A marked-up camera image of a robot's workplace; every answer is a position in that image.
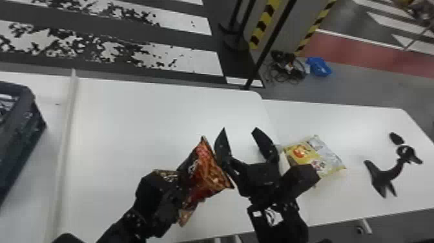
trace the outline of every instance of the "metal pole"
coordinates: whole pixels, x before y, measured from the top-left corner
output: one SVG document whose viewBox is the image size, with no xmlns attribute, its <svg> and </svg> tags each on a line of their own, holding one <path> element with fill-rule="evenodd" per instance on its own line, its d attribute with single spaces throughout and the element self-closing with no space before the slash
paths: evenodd
<svg viewBox="0 0 434 243">
<path fill-rule="evenodd" d="M 249 17 L 250 17 L 250 15 L 252 14 L 252 10 L 253 10 L 253 7 L 254 7 L 254 4 L 256 3 L 256 0 L 250 0 L 249 1 L 249 5 L 247 5 L 247 9 L 245 10 L 245 14 L 244 14 L 244 17 L 243 17 L 243 21 L 241 22 L 241 26 L 240 26 L 240 31 L 239 31 L 239 33 L 238 33 L 238 35 L 237 35 L 237 40 L 239 41 L 242 37 L 243 37 L 243 35 L 244 35 L 244 29 L 245 29 L 245 26 L 247 25 L 247 22 L 248 22 L 248 20 L 249 20 Z"/>
<path fill-rule="evenodd" d="M 256 66 L 250 75 L 249 80 L 245 83 L 245 85 L 242 87 L 243 90 L 249 90 L 250 86 L 253 83 L 253 80 L 255 79 L 260 67 L 262 66 L 262 63 L 264 62 L 265 58 L 268 55 L 268 52 L 271 50 L 271 47 L 273 47 L 274 41 L 276 41 L 277 36 L 279 35 L 282 27 L 285 25 L 286 19 L 289 16 L 289 13 L 291 13 L 292 9 L 294 8 L 295 3 L 297 0 L 290 0 L 285 7 L 285 10 L 282 14 L 282 16 L 279 19 L 279 22 L 276 24 L 276 28 L 274 28 L 273 33 L 270 36 L 270 39 L 268 40 L 266 46 L 263 48 L 263 51 L 261 53 L 261 56 L 258 59 L 258 62 L 256 63 Z"/>
<path fill-rule="evenodd" d="M 232 11 L 232 16 L 231 16 L 229 22 L 225 20 L 225 21 L 220 22 L 220 24 L 218 25 L 224 33 L 226 33 L 226 34 L 238 33 L 239 28 L 235 27 L 235 22 L 236 22 L 236 17 L 238 16 L 238 13 L 240 12 L 242 2 L 243 2 L 243 0 L 237 0 L 237 2 L 235 4 L 235 8 Z"/>
<path fill-rule="evenodd" d="M 238 12 L 240 11 L 241 8 L 241 3 L 243 2 L 243 0 L 238 0 L 238 2 L 236 2 L 235 8 L 234 8 L 234 12 L 232 13 L 232 17 L 231 20 L 229 21 L 229 27 L 233 27 L 236 21 L 236 16 L 238 16 Z"/>
<path fill-rule="evenodd" d="M 225 36 L 223 41 L 226 44 L 226 46 L 233 51 L 246 51 L 249 49 L 249 45 L 247 42 L 243 39 L 244 35 L 244 29 L 247 25 L 247 22 L 249 20 L 249 17 L 252 13 L 254 4 L 256 3 L 256 0 L 250 0 L 249 4 L 247 5 L 247 8 L 245 10 L 245 14 L 243 17 L 243 21 L 240 25 L 240 30 L 238 31 L 236 36 Z"/>
</svg>

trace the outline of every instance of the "striped floor marking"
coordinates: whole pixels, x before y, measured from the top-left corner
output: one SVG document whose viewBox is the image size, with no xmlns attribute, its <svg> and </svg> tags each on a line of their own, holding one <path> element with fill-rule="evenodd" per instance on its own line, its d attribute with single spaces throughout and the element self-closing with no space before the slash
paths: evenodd
<svg viewBox="0 0 434 243">
<path fill-rule="evenodd" d="M 389 14 L 394 14 L 396 16 L 401 16 L 401 17 L 406 17 L 409 19 L 413 19 L 409 14 L 407 14 L 405 11 L 399 9 L 399 8 L 395 8 L 392 6 L 388 6 L 388 5 L 383 5 L 381 3 L 377 3 L 374 1 L 370 1 L 370 0 L 353 0 L 355 3 L 357 3 L 358 5 L 362 5 L 362 6 L 366 6 L 369 8 L 374 8 L 383 12 L 387 12 Z"/>
<path fill-rule="evenodd" d="M 0 20 L 0 52 L 223 76 L 216 52 Z"/>
<path fill-rule="evenodd" d="M 337 37 L 342 37 L 342 38 L 346 38 L 346 39 L 352 39 L 353 41 L 360 41 L 360 42 L 365 42 L 365 43 L 369 43 L 369 44 L 372 44 L 372 45 L 378 45 L 378 46 L 381 46 L 381 47 L 389 47 L 389 48 L 393 48 L 393 49 L 402 50 L 402 47 L 399 47 L 399 46 L 396 46 L 396 45 L 390 45 L 390 44 L 386 44 L 386 43 L 378 42 L 378 41 L 371 41 L 369 39 L 364 39 L 364 38 L 355 37 L 355 36 L 349 36 L 349 35 L 345 35 L 345 34 L 341 34 L 341 33 L 336 33 L 336 32 L 329 31 L 329 30 L 317 29 L 316 31 L 319 32 L 319 33 L 329 34 L 331 36 L 337 36 Z"/>
<path fill-rule="evenodd" d="M 194 5 L 203 5 L 202 0 L 175 0 L 175 1 L 181 1 L 181 2 L 185 2 L 185 3 L 192 3 Z"/>
<path fill-rule="evenodd" d="M 402 46 L 406 47 L 412 39 L 404 37 L 404 36 L 398 36 L 398 35 L 392 35 L 399 43 L 402 44 Z M 434 55 L 434 45 L 429 44 L 423 41 L 416 41 L 414 42 L 409 48 L 409 50 L 414 50 L 415 52 L 421 52 L 425 54 Z"/>
<path fill-rule="evenodd" d="M 226 82 L 231 85 L 245 85 L 247 78 L 226 77 Z M 262 82 L 258 79 L 253 80 L 253 87 L 263 87 Z"/>
<path fill-rule="evenodd" d="M 383 25 L 383 26 L 387 26 L 390 28 L 395 28 L 397 30 L 403 30 L 406 32 L 414 33 L 414 34 L 420 34 L 424 30 L 424 27 L 421 27 L 418 25 L 406 23 L 403 21 L 399 21 L 399 20 L 392 19 L 389 17 L 381 16 L 381 15 L 374 14 L 371 12 L 368 12 L 367 14 L 369 14 L 369 16 L 371 16 L 378 24 Z M 431 31 L 427 31 L 424 35 L 428 36 L 428 37 L 434 37 L 434 34 Z"/>
<path fill-rule="evenodd" d="M 16 3 L 23 3 L 26 5 L 36 5 L 42 7 L 49 7 L 50 1 L 39 2 L 33 0 L 8 0 Z M 69 0 L 74 4 L 79 4 L 74 9 L 69 9 L 71 3 L 65 2 L 56 8 L 60 10 L 68 10 L 73 12 L 81 12 L 92 16 L 110 17 L 114 19 L 128 19 L 122 15 L 122 11 L 133 10 L 134 21 L 140 21 L 150 25 L 158 25 L 163 28 L 170 28 L 173 30 L 181 30 L 185 32 L 192 32 L 204 35 L 211 35 L 211 28 L 206 17 L 193 16 L 159 8 L 153 8 L 144 5 L 137 5 L 116 0 Z"/>
</svg>

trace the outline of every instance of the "snack bag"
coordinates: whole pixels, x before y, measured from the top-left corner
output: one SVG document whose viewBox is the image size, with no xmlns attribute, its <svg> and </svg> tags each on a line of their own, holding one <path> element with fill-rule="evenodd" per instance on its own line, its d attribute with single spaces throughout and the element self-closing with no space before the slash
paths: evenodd
<svg viewBox="0 0 434 243">
<path fill-rule="evenodd" d="M 211 146 L 204 136 L 177 171 L 186 174 L 187 185 L 191 189 L 180 210 L 178 223 L 181 227 L 188 222 L 199 202 L 226 188 L 234 188 L 225 172 L 217 165 Z"/>
<path fill-rule="evenodd" d="M 346 169 L 342 160 L 317 136 L 284 148 L 291 166 L 311 164 L 320 178 Z"/>
</svg>

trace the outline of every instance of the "black bracket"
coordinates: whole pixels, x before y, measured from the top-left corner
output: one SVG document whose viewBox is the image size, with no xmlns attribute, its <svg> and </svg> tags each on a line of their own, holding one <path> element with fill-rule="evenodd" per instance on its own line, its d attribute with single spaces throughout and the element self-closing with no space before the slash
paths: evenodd
<svg viewBox="0 0 434 243">
<path fill-rule="evenodd" d="M 417 158 L 414 148 L 408 145 L 402 145 L 404 144 L 404 140 L 399 135 L 392 132 L 389 136 L 395 145 L 400 145 L 397 149 L 397 154 L 399 156 L 397 164 L 387 171 L 381 171 L 370 160 L 365 160 L 364 162 L 367 170 L 371 174 L 372 185 L 384 198 L 386 197 L 386 189 L 389 189 L 394 196 L 397 196 L 397 192 L 391 181 L 399 176 L 405 163 L 411 164 L 413 162 L 416 164 L 423 164 L 423 161 Z"/>
</svg>

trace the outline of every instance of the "black crate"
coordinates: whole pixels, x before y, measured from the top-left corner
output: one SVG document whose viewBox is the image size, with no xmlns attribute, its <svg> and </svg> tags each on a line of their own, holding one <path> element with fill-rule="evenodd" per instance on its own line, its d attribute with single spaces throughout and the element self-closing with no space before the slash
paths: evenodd
<svg viewBox="0 0 434 243">
<path fill-rule="evenodd" d="M 0 81 L 0 206 L 45 127 L 32 91 Z"/>
</svg>

